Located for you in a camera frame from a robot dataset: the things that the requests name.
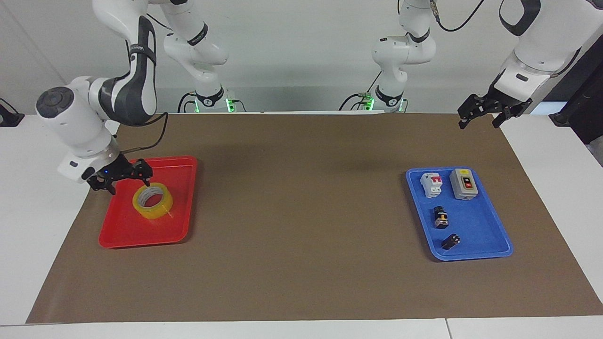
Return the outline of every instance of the gray switch box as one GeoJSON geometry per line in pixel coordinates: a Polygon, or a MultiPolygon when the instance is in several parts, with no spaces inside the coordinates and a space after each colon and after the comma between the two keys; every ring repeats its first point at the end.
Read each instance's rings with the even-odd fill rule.
{"type": "Polygon", "coordinates": [[[469,169],[457,168],[450,174],[450,183],[454,197],[459,200],[471,200],[478,195],[478,187],[469,169]]]}

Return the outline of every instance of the small black connector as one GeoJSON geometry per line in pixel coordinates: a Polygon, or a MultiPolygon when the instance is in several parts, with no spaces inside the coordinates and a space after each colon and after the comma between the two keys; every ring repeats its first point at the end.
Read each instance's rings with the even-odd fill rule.
{"type": "Polygon", "coordinates": [[[445,229],[448,227],[448,213],[444,211],[444,207],[437,206],[434,208],[435,228],[445,229]]]}
{"type": "Polygon", "coordinates": [[[456,234],[451,234],[446,240],[442,241],[442,248],[449,250],[461,242],[461,238],[456,234]]]}

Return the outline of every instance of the brown paper mat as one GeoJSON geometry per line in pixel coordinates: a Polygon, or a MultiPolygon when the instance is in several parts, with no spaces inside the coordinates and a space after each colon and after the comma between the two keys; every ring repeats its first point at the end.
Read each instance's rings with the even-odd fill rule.
{"type": "MultiPolygon", "coordinates": [[[[90,193],[28,323],[536,317],[603,306],[511,147],[455,115],[172,116],[136,156],[204,162],[183,244],[106,250],[90,193]],[[437,262],[404,181],[474,168],[515,246],[437,262]]],[[[119,130],[122,148],[160,124],[119,130]]]]}

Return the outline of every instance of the black electrical component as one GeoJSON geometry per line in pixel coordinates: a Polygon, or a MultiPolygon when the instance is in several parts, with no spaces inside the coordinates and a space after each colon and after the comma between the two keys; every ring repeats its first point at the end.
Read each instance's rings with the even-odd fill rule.
{"type": "Polygon", "coordinates": [[[451,234],[446,240],[442,241],[442,248],[449,250],[461,242],[461,238],[456,234],[451,234]]]}
{"type": "Polygon", "coordinates": [[[444,211],[444,207],[437,206],[434,208],[435,228],[445,229],[448,227],[448,213],[444,211]]]}
{"type": "Polygon", "coordinates": [[[0,116],[2,117],[0,127],[17,127],[25,115],[21,113],[10,113],[2,106],[2,104],[0,104],[0,116]]]}

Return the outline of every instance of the white wall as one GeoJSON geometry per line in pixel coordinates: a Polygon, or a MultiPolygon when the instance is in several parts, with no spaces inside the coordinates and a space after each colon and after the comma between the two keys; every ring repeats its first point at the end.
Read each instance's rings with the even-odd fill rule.
{"type": "MultiPolygon", "coordinates": [[[[199,1],[203,19],[230,46],[231,58],[219,68],[223,83],[249,110],[337,109],[378,73],[374,41],[404,33],[395,0],[199,1]]],[[[457,26],[477,2],[440,1],[442,21],[457,26]]],[[[517,41],[498,21],[499,4],[484,2],[457,33],[434,21],[435,59],[406,69],[410,112],[455,112],[469,94],[487,90],[517,41]]],[[[24,112],[63,80],[127,71],[124,42],[96,19],[90,0],[0,0],[0,10],[0,95],[24,112]]],[[[149,12],[165,21],[159,7],[149,12]]],[[[167,31],[156,32],[162,46],[167,31]]],[[[192,80],[161,48],[158,59],[159,110],[174,111],[192,80]]]]}

